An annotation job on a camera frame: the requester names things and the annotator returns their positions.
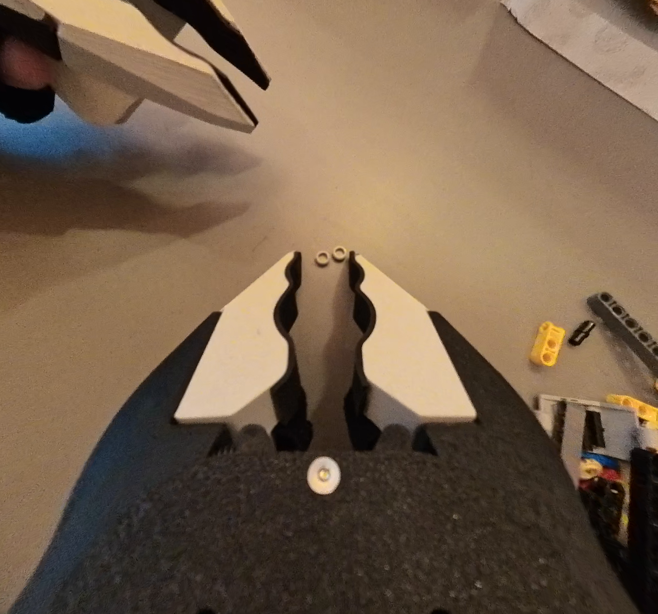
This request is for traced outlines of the yellow holed toy brick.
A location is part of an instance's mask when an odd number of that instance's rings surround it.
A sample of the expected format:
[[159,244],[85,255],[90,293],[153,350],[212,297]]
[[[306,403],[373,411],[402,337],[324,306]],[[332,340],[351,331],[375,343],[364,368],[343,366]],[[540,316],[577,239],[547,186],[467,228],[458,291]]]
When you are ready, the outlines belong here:
[[563,346],[566,331],[550,321],[543,322],[537,331],[529,361],[536,366],[555,366]]

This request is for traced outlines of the grey desk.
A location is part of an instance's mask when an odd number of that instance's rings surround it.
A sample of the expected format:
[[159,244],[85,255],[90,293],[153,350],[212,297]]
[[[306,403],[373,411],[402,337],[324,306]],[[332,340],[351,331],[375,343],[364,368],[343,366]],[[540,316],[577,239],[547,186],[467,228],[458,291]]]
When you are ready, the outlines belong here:
[[289,251],[292,337],[317,453],[350,448],[343,397],[363,254],[441,313],[527,402],[653,402],[597,328],[608,291],[657,335],[657,122],[535,40],[500,0],[223,0],[272,81],[215,59],[259,119],[235,133],[145,103],[125,125],[58,101],[1,120],[1,612],[37,568],[127,398]]

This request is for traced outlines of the white instruction booklet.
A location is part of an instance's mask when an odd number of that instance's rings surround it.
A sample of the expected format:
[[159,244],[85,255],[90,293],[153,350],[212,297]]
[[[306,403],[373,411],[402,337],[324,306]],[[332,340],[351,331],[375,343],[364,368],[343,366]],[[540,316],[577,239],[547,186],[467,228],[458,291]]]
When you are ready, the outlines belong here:
[[657,0],[501,0],[529,34],[657,119]]

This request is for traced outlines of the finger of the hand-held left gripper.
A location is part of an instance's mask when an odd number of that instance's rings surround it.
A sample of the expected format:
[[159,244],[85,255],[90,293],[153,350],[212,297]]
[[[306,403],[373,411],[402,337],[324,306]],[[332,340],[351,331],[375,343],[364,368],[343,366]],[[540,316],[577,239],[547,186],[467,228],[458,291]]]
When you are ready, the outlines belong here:
[[191,26],[218,56],[262,90],[270,77],[221,0],[125,0],[172,41],[184,26]]
[[1,0],[54,21],[64,63],[186,116],[251,133],[258,120],[213,63],[165,38],[125,0]]

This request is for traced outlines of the pile of toy bricks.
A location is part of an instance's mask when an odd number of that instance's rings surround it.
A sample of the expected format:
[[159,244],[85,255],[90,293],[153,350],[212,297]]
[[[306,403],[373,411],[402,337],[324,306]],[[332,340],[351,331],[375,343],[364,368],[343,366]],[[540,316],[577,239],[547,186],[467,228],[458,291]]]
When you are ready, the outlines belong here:
[[536,397],[534,413],[559,447],[589,523],[641,613],[657,612],[657,408]]

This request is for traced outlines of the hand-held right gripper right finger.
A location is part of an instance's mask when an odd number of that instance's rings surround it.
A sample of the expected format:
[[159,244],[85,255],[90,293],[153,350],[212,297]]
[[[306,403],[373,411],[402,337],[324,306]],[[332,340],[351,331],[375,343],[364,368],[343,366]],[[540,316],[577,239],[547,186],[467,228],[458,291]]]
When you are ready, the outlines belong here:
[[475,406],[434,324],[437,315],[359,253],[350,254],[348,271],[361,331],[344,398],[353,449],[374,449],[390,426],[415,438],[430,424],[474,422]]

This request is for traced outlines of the long dark grey beam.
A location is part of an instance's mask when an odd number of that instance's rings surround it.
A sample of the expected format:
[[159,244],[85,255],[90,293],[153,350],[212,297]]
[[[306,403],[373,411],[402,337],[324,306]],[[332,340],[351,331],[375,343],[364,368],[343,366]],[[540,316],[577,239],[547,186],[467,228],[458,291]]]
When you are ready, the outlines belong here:
[[657,373],[657,337],[637,321],[617,299],[602,291],[586,300],[590,311],[652,372]]

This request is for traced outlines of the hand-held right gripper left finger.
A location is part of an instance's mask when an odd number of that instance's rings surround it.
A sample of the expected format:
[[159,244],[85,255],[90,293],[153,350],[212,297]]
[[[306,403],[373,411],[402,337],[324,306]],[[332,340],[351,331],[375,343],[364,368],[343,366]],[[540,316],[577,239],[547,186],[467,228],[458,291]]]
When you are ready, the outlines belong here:
[[300,253],[286,253],[220,310],[176,423],[259,426],[280,451],[308,449],[312,424],[290,335],[301,266]]

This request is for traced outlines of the person's left hand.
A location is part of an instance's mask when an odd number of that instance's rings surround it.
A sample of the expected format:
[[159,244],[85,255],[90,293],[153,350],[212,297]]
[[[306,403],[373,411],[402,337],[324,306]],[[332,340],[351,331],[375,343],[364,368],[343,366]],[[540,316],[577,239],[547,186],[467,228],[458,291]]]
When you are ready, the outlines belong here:
[[1,81],[26,90],[41,90],[53,83],[53,63],[48,56],[21,40],[8,36],[1,45]]

